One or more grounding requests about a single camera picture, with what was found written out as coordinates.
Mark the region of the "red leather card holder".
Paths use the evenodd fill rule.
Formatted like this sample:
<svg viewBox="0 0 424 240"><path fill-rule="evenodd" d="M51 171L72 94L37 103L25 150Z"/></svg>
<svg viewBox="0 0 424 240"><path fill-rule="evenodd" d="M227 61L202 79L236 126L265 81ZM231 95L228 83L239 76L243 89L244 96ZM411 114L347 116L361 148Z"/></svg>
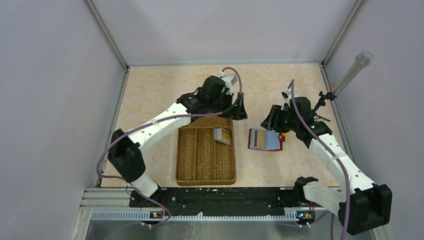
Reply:
<svg viewBox="0 0 424 240"><path fill-rule="evenodd" d="M269 130L262 130L266 131L266 145L264 149L259 148L253 148L251 147L251 141L252 141L252 130L261 130L261 129L253 129L251 128L249 130L249 137L248 137L248 144L247 148L252 150L258 150L258 151L266 151L266 152L276 152L276 151L282 151L283 150L283 144L286 140L286 137L282 135L282 133L278 133L275 131L269 131Z"/></svg>

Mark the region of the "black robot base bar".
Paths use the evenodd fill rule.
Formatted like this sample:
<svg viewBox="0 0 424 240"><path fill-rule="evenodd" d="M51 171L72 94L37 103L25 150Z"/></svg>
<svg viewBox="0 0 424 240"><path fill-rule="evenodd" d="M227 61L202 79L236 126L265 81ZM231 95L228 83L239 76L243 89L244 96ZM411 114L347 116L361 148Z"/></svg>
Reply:
<svg viewBox="0 0 424 240"><path fill-rule="evenodd" d="M317 205L301 202L294 190L284 187L169 187L149 200L135 190L128 192L129 207L150 210L150 218L181 217L254 218L270 217L313 222Z"/></svg>

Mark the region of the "gold credit card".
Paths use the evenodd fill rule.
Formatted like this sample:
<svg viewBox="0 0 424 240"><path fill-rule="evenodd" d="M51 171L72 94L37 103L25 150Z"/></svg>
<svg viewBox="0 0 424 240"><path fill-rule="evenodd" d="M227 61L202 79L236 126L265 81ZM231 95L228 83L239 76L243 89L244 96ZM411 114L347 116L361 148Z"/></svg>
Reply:
<svg viewBox="0 0 424 240"><path fill-rule="evenodd" d="M251 131L251 147L256 149L264 149L266 147L267 132L264 130L253 129Z"/></svg>

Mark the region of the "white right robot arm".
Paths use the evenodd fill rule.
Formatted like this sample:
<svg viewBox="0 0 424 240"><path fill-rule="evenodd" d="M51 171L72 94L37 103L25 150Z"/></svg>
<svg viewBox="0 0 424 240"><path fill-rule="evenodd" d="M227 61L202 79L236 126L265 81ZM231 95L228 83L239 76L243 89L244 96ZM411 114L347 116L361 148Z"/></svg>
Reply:
<svg viewBox="0 0 424 240"><path fill-rule="evenodd" d="M338 143L323 121L316 121L310 100L283 94L284 104L274 104L261 123L266 130L294 132L337 181L340 191L313 177L302 178L293 200L299 206L316 203L336 215L345 234L357 235L384 225L391 219L393 193L364 174Z"/></svg>

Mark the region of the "black mini tripod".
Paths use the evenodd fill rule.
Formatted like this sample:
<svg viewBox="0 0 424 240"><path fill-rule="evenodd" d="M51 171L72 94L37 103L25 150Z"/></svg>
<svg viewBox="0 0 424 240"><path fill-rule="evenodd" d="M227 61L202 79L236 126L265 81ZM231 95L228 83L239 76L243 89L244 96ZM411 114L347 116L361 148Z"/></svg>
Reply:
<svg viewBox="0 0 424 240"><path fill-rule="evenodd" d="M330 122L329 119L327 119L327 118L325 118L323 116L318 115L317 114L317 111L318 111L318 109L320 107L323 107L323 106L326 105L326 100L333 101L333 100L336 99L337 96L334 95L331 91L329 91L327 93L323 93L323 91L320 91L318 95L319 95L319 99L318 99L317 103L315 104L315 106L314 106L314 108L312 110L313 116L316 117L315 120L320 120L321 119L321 120Z"/></svg>

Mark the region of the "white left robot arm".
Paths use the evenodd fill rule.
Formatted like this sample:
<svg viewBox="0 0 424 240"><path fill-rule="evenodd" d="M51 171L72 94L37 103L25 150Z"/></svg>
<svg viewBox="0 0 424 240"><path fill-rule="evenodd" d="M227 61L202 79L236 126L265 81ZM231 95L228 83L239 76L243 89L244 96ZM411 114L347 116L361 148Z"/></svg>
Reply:
<svg viewBox="0 0 424 240"><path fill-rule="evenodd" d="M127 132L118 129L113 133L107 159L120 178L139 191L141 200L147 206L156 206L161 194L159 185L146 172L143 153L164 137L199 118L217 116L245 120L244 94L241 90L233 92L235 84L241 84L236 74L211 75L202 86L181 95L170 107L143 125Z"/></svg>

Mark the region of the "aluminium frame rail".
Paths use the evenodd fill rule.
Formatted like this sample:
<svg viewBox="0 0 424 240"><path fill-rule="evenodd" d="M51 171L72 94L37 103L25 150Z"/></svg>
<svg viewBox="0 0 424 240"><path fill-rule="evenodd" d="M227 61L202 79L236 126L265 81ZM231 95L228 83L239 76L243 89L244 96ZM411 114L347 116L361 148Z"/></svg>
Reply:
<svg viewBox="0 0 424 240"><path fill-rule="evenodd" d="M96 4L93 0L83 0L85 5L87 6L91 16L93 17L93 20L95 24L97 25L103 39L105 40L106 44L108 45L109 49L111 50L113 56L118 61L119 65L124 69L125 72L128 71L129 65L124 60L124 57L119 50L118 45L116 44L111 32L109 31L105 21L103 20L103 17L101 16L101 13L99 12Z"/></svg>

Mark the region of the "woven bamboo tray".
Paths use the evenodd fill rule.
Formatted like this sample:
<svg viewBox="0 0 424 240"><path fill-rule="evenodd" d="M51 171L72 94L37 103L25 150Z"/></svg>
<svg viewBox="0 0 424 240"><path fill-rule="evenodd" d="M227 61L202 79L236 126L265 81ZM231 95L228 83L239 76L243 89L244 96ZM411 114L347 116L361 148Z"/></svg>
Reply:
<svg viewBox="0 0 424 240"><path fill-rule="evenodd" d="M229 132L230 144L214 139L214 130ZM236 157L233 121L202 117L178 129L175 180L179 186L233 185Z"/></svg>

